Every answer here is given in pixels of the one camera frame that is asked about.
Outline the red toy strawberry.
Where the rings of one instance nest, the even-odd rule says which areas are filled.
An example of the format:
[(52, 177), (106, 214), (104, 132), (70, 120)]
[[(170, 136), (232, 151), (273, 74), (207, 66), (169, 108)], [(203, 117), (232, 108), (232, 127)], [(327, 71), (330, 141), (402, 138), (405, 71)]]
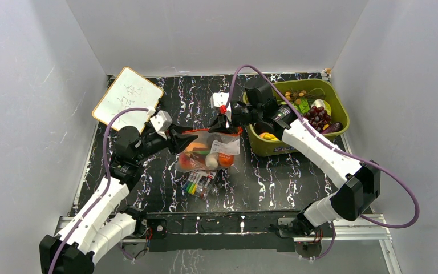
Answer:
[(189, 172), (195, 169), (194, 161), (187, 154), (180, 154), (177, 162), (177, 170), (180, 172)]

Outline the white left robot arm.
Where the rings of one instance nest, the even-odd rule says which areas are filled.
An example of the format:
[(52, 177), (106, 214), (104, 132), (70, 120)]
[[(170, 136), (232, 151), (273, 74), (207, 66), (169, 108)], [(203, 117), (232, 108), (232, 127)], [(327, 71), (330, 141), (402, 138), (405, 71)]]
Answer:
[(120, 129), (112, 155), (103, 153), (106, 174), (96, 192), (56, 235), (41, 240), (42, 273), (93, 273), (98, 261), (125, 237), (145, 235), (148, 223), (138, 210), (110, 214), (138, 183), (146, 159), (164, 149), (178, 154), (198, 138), (189, 130), (174, 124), (161, 133), (151, 125), (143, 133), (134, 126)]

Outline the white toy mushroom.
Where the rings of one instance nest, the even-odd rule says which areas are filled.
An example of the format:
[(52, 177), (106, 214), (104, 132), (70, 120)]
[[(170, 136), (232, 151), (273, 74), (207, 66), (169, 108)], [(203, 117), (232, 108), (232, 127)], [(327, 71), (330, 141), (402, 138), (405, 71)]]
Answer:
[(205, 157), (205, 165), (209, 170), (216, 170), (219, 167), (218, 152), (211, 152)]

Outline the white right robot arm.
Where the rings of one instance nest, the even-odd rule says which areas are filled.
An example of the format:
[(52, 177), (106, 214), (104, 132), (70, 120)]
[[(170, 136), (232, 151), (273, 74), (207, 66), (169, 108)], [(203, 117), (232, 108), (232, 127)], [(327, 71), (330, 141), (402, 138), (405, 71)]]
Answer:
[(273, 84), (246, 90), (247, 102), (234, 102), (225, 92), (214, 93), (211, 107), (218, 112), (210, 132), (233, 133), (239, 127), (260, 125), (292, 146), (319, 167), (337, 191), (309, 204), (279, 229), (290, 235), (314, 236), (321, 225), (340, 219), (355, 221), (380, 194), (380, 170), (373, 163), (356, 160), (340, 150), (313, 127), (309, 118), (281, 95), (278, 103)]

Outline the clear zip bag orange zipper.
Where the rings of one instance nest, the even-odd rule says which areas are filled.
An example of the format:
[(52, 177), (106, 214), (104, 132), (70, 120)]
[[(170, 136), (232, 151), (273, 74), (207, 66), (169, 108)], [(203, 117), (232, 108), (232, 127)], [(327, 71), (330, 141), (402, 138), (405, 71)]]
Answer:
[(235, 134), (209, 132), (207, 128), (186, 133), (196, 135), (197, 139), (179, 154), (176, 163), (179, 172), (227, 169), (240, 154), (240, 127)]

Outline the toy peach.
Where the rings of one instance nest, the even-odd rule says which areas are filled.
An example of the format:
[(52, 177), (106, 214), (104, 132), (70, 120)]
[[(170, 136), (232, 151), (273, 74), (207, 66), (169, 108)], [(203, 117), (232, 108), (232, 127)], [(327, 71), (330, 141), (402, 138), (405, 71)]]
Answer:
[(194, 150), (210, 150), (209, 146), (200, 142), (191, 142), (187, 148), (183, 151), (185, 154), (191, 154)]

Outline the green toy chilli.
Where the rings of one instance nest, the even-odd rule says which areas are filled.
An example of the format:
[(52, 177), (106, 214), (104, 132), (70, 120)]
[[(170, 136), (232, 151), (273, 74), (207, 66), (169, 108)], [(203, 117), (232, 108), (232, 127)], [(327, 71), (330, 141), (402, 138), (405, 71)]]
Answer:
[(210, 154), (210, 150), (194, 150), (191, 152), (191, 154), (195, 155), (197, 157), (199, 157), (199, 156), (206, 157), (207, 155)]

